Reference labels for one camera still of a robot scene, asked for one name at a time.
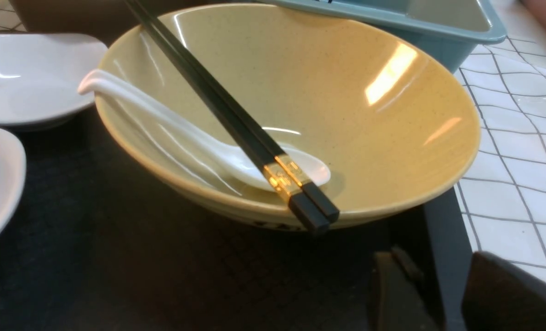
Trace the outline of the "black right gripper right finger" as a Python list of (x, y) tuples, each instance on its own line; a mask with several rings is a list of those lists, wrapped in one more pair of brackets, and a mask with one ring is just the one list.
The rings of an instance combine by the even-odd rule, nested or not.
[(477, 251), (461, 310), (468, 331), (546, 331), (546, 282), (495, 254)]

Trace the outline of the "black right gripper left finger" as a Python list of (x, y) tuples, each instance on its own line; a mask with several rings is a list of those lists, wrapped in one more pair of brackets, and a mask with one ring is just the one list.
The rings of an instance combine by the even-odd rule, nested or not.
[(377, 251), (370, 273), (370, 330), (440, 331), (426, 303), (425, 273), (401, 247)]

